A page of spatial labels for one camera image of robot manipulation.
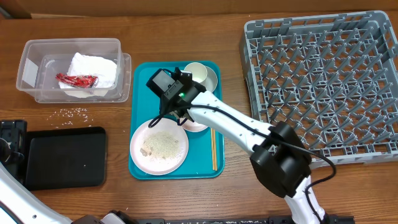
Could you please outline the white paper cup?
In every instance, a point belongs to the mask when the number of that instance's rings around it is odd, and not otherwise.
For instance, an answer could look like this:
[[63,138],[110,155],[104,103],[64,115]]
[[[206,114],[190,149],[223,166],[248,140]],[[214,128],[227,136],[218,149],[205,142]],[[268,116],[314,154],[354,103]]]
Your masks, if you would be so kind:
[[208,71],[206,67],[199,62],[189,63],[184,68],[184,70],[191,72],[193,81],[198,82],[200,84],[204,84],[208,76]]

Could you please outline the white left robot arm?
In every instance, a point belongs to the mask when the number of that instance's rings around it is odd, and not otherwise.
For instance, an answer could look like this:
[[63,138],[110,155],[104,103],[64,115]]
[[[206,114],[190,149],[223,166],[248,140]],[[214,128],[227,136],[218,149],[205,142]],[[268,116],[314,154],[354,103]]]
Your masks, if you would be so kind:
[[1,223],[73,223],[42,203],[8,172],[4,163],[11,155],[11,143],[1,138]]

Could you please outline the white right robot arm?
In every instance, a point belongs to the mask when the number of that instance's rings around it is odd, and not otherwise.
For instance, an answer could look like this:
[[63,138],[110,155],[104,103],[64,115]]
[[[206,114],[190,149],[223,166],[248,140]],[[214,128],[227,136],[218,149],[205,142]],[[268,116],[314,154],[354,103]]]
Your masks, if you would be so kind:
[[295,223],[329,223],[314,195],[311,180],[313,153],[296,132],[283,122],[273,126],[252,119],[223,103],[210,91],[159,93],[160,112],[154,127],[166,114],[188,116],[235,142],[249,154],[258,181],[288,204]]

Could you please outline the pink small bowl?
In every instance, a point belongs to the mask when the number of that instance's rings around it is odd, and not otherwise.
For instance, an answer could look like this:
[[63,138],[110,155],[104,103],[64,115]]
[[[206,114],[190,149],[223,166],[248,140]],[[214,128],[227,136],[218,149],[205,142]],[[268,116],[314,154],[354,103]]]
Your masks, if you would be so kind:
[[193,133],[198,133],[198,132],[204,131],[205,129],[208,128],[207,126],[205,126],[203,124],[199,124],[197,122],[192,122],[189,119],[185,121],[185,118],[180,118],[178,120],[178,122],[184,130],[193,132]]

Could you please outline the grey-green small saucer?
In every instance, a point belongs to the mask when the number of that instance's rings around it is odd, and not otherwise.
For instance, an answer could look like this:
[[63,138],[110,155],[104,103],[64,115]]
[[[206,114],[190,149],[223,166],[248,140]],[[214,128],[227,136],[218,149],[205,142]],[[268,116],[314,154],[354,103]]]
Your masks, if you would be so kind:
[[218,77],[215,71],[210,67],[206,66],[206,70],[208,74],[205,79],[204,86],[207,91],[214,92],[218,84]]

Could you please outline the red snack wrapper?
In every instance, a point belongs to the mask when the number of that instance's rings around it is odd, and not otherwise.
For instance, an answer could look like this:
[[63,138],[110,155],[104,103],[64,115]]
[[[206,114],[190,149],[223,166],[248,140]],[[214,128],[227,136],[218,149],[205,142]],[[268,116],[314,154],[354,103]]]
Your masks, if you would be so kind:
[[69,76],[63,73],[58,73],[55,78],[61,83],[76,88],[92,88],[98,82],[98,77],[93,75]]

